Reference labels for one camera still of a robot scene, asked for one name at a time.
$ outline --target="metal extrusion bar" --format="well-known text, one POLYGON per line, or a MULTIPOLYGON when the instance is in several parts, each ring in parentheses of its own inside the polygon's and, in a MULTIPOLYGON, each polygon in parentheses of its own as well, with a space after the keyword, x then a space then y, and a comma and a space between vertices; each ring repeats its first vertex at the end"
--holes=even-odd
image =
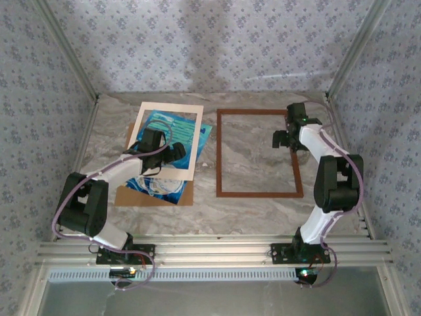
POLYGON ((364 22, 359 28, 354 40, 349 48, 339 70, 336 72, 334 80, 329 88, 329 97, 335 97, 345 83, 349 73, 360 57, 362 50, 371 38, 374 30, 391 0, 375 0, 368 11, 364 22))
MULTIPOLYGON (((270 244, 288 243, 288 236, 144 236, 135 244, 154 244, 155 263, 169 268, 262 268, 274 267, 270 244)), ((392 263, 389 246, 384 240, 361 237, 331 237, 327 243, 335 250, 340 267, 377 267, 392 263)), ((96 266, 95 254, 88 243, 58 241, 43 243, 38 262, 53 267, 96 266)), ((307 264, 286 264, 285 268, 307 264)))
POLYGON ((39 15, 43 19, 48 30, 51 32, 51 35, 53 36, 57 45, 60 47, 61 52, 65 56, 70 68, 73 70, 73 73, 79 81, 82 89, 92 101, 95 101, 97 98, 95 90, 89 81, 83 66, 80 64, 80 61, 78 60, 71 44, 61 29, 59 22, 55 18, 53 11, 45 0, 33 0, 32 2, 36 6, 39 15))

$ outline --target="marble surface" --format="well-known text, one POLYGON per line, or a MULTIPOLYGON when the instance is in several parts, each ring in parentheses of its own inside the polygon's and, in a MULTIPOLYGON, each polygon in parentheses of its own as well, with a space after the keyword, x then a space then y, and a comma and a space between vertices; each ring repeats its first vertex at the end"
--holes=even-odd
MULTIPOLYGON (((110 192, 109 220, 132 234, 294 234, 297 227, 308 219, 314 207, 312 188, 317 170, 316 161, 309 152, 299 153, 304 198, 217 198, 216 110, 285 109, 293 102, 309 99, 321 101, 322 94, 305 96, 294 93, 247 92, 120 93, 112 97, 102 95, 82 163, 82 172, 96 170, 120 155, 124 150, 127 127, 130 122, 135 121, 142 101, 204 105, 203 122, 214 128, 196 164, 194 206, 115 207, 115 192, 110 192)), ((308 103, 307 113, 311 117, 318 117, 322 122, 329 121, 328 113, 321 105, 308 103)), ((223 130, 226 133, 223 134, 223 156, 233 166, 228 167, 225 181, 228 179, 232 183, 238 179, 241 181, 241 185, 238 184, 239 190, 254 188, 255 185, 249 183, 250 181, 257 181, 259 186, 268 190, 293 188, 292 172, 289 172, 289 152, 271 148, 272 133, 274 129, 280 128, 274 117, 267 121, 263 117, 237 116, 226 122, 228 129, 223 130), (264 136, 264 141, 256 144, 261 136, 264 136)), ((359 230, 357 215, 351 215, 343 217, 333 227, 332 234, 358 234, 359 230)))

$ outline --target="brown cardboard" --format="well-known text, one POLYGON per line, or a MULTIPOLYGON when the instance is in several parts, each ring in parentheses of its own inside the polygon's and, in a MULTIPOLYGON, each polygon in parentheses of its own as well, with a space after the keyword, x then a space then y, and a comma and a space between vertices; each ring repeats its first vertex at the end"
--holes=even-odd
MULTIPOLYGON (((127 137, 126 146, 130 140, 134 123, 130 123, 127 137)), ((119 186, 117 188, 116 199, 114 201, 115 206, 192 206, 193 205, 193 181, 188 181, 184 188, 183 195, 181 196, 178 204, 173 204, 161 199, 157 199, 153 196, 135 191, 125 186, 119 186)))

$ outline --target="wallpaper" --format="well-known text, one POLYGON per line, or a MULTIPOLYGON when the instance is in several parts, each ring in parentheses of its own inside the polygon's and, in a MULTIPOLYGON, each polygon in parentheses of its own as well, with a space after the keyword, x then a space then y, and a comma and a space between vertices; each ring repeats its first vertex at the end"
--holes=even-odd
POLYGON ((49 0, 97 92, 323 90, 372 0, 49 0))
POLYGON ((14 315, 90 102, 31 1, 2 0, 0 13, 0 315, 14 315))
POLYGON ((335 106, 364 157, 365 192, 391 240, 410 308, 421 315, 421 3, 392 1, 335 106))

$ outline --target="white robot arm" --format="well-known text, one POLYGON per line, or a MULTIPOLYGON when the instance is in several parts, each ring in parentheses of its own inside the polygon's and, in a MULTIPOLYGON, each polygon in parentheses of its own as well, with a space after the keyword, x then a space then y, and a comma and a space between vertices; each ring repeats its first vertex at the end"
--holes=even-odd
POLYGON ((108 192, 133 177, 157 174, 162 164, 171 163, 186 155, 181 143, 173 144, 172 149, 168 146, 160 150, 164 143, 164 132, 146 128, 141 141, 133 144, 116 161, 88 174, 70 174, 59 201, 57 212, 60 211, 60 214, 57 223, 112 249, 131 250, 132 236, 107 220, 108 192), (86 178, 89 180, 60 209, 71 191, 81 181, 86 181, 86 178))
POLYGON ((290 263, 288 261, 292 258, 295 262, 310 262, 315 255, 324 253, 320 245, 324 236, 359 201, 360 182, 352 165, 362 174, 363 161, 360 155, 350 155, 328 135, 322 134, 322 123, 307 116, 304 103, 291 104, 287 111, 287 130, 274 133, 272 147, 281 145, 290 147, 293 152, 310 151, 317 160, 316 205, 307 222, 298 228, 292 247, 285 248, 288 251, 284 251, 283 257, 278 260, 290 263), (339 179, 338 173, 343 176, 342 179, 339 179))
MULTIPOLYGON (((342 157, 342 155, 333 150, 324 140, 322 140, 320 137, 321 129, 322 125, 319 124, 308 124, 301 127, 299 134, 300 143, 307 147, 318 163, 320 162, 320 158, 323 156, 330 155, 333 157, 342 157)), ((328 135, 326 135, 326 137, 329 139, 331 144, 335 144, 328 135)), ((321 207, 315 205, 309 219, 301 227, 301 237, 303 238, 304 243, 319 244, 320 237, 322 236, 322 232, 326 225, 328 225, 331 220, 334 221, 333 224, 331 224, 324 232, 325 234, 329 233, 334 224, 341 217, 337 215, 338 213, 343 213, 343 211, 330 211, 329 213, 324 213, 321 207)))

